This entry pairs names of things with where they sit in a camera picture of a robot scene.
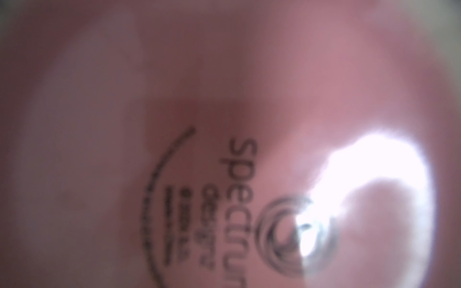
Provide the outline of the pink patterned mug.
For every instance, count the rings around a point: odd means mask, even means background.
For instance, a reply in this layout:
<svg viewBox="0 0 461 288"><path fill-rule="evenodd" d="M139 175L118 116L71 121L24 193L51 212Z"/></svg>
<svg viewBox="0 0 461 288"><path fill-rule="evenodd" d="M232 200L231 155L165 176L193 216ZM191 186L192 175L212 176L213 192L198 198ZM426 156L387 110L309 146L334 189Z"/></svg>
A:
<svg viewBox="0 0 461 288"><path fill-rule="evenodd" d="M4 288L458 288L461 122L398 1L26 1Z"/></svg>

